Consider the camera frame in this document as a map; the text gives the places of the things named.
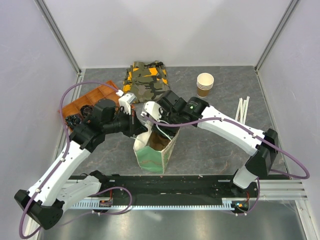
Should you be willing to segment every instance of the paper cup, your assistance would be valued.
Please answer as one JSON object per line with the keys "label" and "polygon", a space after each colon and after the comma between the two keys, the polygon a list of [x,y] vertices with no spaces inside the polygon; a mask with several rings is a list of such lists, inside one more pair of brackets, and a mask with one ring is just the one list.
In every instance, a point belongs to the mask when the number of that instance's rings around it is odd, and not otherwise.
{"label": "paper cup", "polygon": [[196,92],[200,98],[204,98],[209,94],[210,89],[214,85],[214,81],[214,77],[209,73],[204,72],[199,74],[196,79]]}

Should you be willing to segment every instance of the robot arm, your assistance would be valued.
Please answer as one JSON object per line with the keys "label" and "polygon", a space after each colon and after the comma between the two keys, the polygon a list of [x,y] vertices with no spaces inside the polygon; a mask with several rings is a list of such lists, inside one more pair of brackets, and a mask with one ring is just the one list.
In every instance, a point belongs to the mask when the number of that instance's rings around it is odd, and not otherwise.
{"label": "robot arm", "polygon": [[[212,117],[219,117],[234,121],[200,98],[192,97],[188,102],[186,102],[183,98],[178,97],[173,91],[167,91],[157,103],[145,103],[142,115],[149,115],[157,122],[164,121],[169,124],[189,123],[199,119]],[[254,136],[259,136],[276,146],[278,145],[278,134],[276,131],[269,129],[264,132],[241,123],[238,124],[252,131]],[[250,158],[245,165],[238,169],[233,176],[232,184],[234,187],[244,190],[256,178],[266,177],[269,174],[272,164],[277,156],[277,151],[270,146],[262,143],[252,135],[249,135],[238,126],[226,121],[202,121],[193,124],[193,126],[218,134],[219,136],[236,144],[250,155]],[[163,132],[170,136],[174,136],[179,129],[179,127],[159,127]]]}
{"label": "robot arm", "polygon": [[[65,159],[62,153],[46,173],[27,191],[19,190],[14,198],[24,209],[35,192],[38,192],[31,204],[28,215],[44,229],[52,228],[61,218],[63,212],[73,204],[93,195],[100,190],[106,178],[99,172],[92,172],[84,180],[73,186],[62,189],[75,169],[105,140],[106,134],[122,132],[128,137],[139,135],[148,129],[140,123],[136,112],[131,109],[135,95],[127,93],[119,99],[119,110],[116,104],[109,99],[100,100],[82,123],[74,126],[70,134],[70,148]],[[60,162],[59,168],[52,173]],[[44,179],[52,174],[41,190],[39,187]]]}
{"label": "robot arm", "polygon": [[[132,137],[148,131],[138,120],[136,112],[131,109],[131,103],[134,99],[133,94],[127,93],[122,96],[119,99],[120,108],[118,111],[116,111],[116,104],[112,100],[100,100],[94,106],[91,114],[87,115],[82,123],[74,126],[69,136],[70,149],[65,159],[62,158],[62,155],[66,148],[40,180],[28,190],[19,190],[16,193],[15,200],[22,209],[25,209],[31,196],[38,192],[27,213],[45,230],[52,228],[70,206],[97,193],[101,184],[106,181],[103,174],[94,171],[77,184],[62,189],[63,184],[79,164],[105,140],[106,134],[122,132],[128,137]],[[167,91],[157,102],[145,103],[142,115],[149,115],[157,122],[163,121],[169,124],[189,123],[215,116],[231,119],[202,99],[192,97],[186,102],[172,91]],[[193,125],[224,137],[251,156],[233,176],[231,190],[233,188],[244,190],[257,177],[269,174],[277,155],[273,148],[225,121],[204,121]],[[274,130],[269,129],[267,132],[263,132],[243,124],[242,126],[251,130],[256,136],[260,136],[274,145],[278,144],[278,134]],[[160,129],[167,135],[174,136],[179,128],[161,126]],[[160,133],[155,125],[152,126],[152,131]],[[62,163],[58,170],[52,174],[52,170],[60,161]],[[52,174],[50,179],[39,190],[40,184],[49,174]]]}

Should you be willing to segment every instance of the camouflage cloth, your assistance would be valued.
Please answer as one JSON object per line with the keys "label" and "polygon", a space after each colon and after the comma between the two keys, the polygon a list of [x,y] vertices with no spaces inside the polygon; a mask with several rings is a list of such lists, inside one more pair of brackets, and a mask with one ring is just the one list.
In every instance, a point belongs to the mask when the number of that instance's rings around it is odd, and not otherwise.
{"label": "camouflage cloth", "polygon": [[135,61],[127,69],[123,81],[123,92],[136,96],[134,103],[158,100],[169,90],[166,66],[160,61],[144,63]]}

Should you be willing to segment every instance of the white bracket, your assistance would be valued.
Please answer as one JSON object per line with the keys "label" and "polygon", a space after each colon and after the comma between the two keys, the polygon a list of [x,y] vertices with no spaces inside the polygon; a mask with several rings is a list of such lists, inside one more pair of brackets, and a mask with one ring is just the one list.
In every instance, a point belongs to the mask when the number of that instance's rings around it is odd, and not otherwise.
{"label": "white bracket", "polygon": [[246,166],[242,166],[234,175],[233,183],[242,189],[246,189],[258,176],[249,172]]}
{"label": "white bracket", "polygon": [[158,103],[156,103],[155,101],[147,101],[143,105],[141,116],[144,117],[145,115],[149,114],[154,120],[159,122],[159,120],[161,118],[161,114],[159,112],[160,108],[161,108],[161,106]]}
{"label": "white bracket", "polygon": [[136,96],[131,92],[128,92],[119,98],[119,105],[120,107],[123,107],[125,114],[131,115],[131,104],[135,101],[135,99]]}
{"label": "white bracket", "polygon": [[116,94],[117,96],[119,96],[119,97],[122,97],[123,94],[124,94],[124,92],[119,89],[115,94]]}

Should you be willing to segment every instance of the paper bag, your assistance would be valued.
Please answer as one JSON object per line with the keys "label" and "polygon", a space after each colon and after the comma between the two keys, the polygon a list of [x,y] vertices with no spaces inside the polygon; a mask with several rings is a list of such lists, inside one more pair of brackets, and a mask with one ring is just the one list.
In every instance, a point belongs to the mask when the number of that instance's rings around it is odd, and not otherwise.
{"label": "paper bag", "polygon": [[137,162],[144,170],[164,174],[180,130],[171,141],[159,138],[161,141],[157,142],[157,134],[151,131],[152,123],[147,121],[145,126],[148,128],[148,132],[138,135],[133,145]]}

